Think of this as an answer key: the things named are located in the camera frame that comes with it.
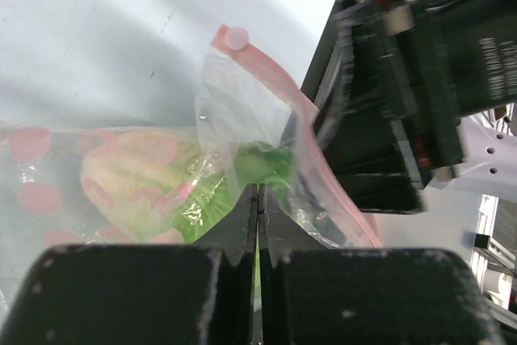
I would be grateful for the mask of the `clear zip top bag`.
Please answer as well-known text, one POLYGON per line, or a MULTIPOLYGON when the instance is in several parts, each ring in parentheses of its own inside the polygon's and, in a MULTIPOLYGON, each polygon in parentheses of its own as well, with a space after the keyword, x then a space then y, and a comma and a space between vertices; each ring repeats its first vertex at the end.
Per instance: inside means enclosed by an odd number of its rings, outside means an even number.
POLYGON ((250 183, 326 247, 380 246, 317 148, 317 108, 244 28, 218 29, 202 81, 191 127, 1 127, 2 313, 45 248, 192 243, 250 183))

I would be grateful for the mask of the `green fake lettuce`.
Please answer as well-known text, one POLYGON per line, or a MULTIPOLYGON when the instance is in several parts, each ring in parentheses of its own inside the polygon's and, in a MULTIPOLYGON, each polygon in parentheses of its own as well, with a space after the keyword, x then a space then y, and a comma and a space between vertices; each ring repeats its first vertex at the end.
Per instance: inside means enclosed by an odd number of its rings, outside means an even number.
POLYGON ((293 152, 265 143, 202 149, 186 130, 114 135, 82 160, 87 198, 130 242, 194 242, 222 220, 248 184, 269 185, 288 205, 293 152))

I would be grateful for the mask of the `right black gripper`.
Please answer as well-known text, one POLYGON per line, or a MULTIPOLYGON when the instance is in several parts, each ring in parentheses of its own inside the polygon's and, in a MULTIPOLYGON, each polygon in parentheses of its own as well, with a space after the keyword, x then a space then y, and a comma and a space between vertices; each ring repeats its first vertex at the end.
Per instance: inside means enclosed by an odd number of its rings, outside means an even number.
POLYGON ((460 122, 516 100, 516 0, 338 0, 314 131, 364 212, 414 213, 466 159, 460 122))

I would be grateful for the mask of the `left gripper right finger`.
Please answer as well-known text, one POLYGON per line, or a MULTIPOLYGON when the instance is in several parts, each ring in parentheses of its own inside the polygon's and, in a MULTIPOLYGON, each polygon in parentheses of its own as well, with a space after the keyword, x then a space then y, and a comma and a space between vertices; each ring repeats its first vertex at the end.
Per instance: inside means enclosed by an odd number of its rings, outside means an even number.
POLYGON ((462 258, 435 248, 328 249, 258 190, 266 344, 502 344, 462 258))

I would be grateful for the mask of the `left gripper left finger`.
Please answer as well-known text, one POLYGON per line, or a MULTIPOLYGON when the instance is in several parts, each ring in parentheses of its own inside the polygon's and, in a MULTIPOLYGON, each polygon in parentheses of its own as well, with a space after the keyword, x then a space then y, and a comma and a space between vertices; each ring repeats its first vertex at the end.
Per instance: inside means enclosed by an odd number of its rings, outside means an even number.
POLYGON ((192 244, 60 245, 32 265, 4 344, 249 344, 258 189, 192 244))

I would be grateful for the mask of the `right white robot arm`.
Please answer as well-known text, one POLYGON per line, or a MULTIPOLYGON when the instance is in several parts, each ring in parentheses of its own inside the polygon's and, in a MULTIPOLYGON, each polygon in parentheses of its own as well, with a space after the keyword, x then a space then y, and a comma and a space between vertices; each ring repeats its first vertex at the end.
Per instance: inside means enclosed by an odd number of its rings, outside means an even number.
POLYGON ((312 67, 313 129, 364 212, 427 186, 516 198, 516 139, 476 114, 516 100, 516 0, 336 0, 312 67))

